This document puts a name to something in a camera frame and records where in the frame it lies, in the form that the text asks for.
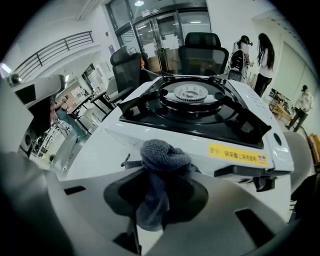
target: black cap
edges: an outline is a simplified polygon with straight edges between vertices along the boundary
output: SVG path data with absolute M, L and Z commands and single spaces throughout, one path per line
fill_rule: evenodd
M 308 90 L 308 86 L 306 86 L 306 85 L 304 85 L 303 87 L 302 87 L 302 92 L 305 92 L 306 90 Z

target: black office chair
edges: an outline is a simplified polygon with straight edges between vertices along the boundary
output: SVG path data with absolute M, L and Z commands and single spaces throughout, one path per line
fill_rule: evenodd
M 122 48 L 112 54 L 110 58 L 118 94 L 109 99 L 109 103 L 124 100 L 130 93 L 140 86 L 141 54 L 130 55 Z
M 212 76 L 223 74 L 229 58 L 215 33 L 190 32 L 178 49 L 183 75 Z

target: stove burner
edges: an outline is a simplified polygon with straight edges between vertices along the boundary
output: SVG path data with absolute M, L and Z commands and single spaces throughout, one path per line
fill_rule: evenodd
M 196 84 L 180 85 L 173 91 L 174 96 L 184 102 L 201 102 L 208 96 L 208 90 Z

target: balcony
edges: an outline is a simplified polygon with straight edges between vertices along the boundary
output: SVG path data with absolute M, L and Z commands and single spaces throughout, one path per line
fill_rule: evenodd
M 14 72 L 18 73 L 21 80 L 26 82 L 43 67 L 49 67 L 49 63 L 52 60 L 62 55 L 67 55 L 70 51 L 75 52 L 75 49 L 77 48 L 83 48 L 83 46 L 93 43 L 92 31 L 81 32 L 64 37 L 34 53 L 21 63 Z

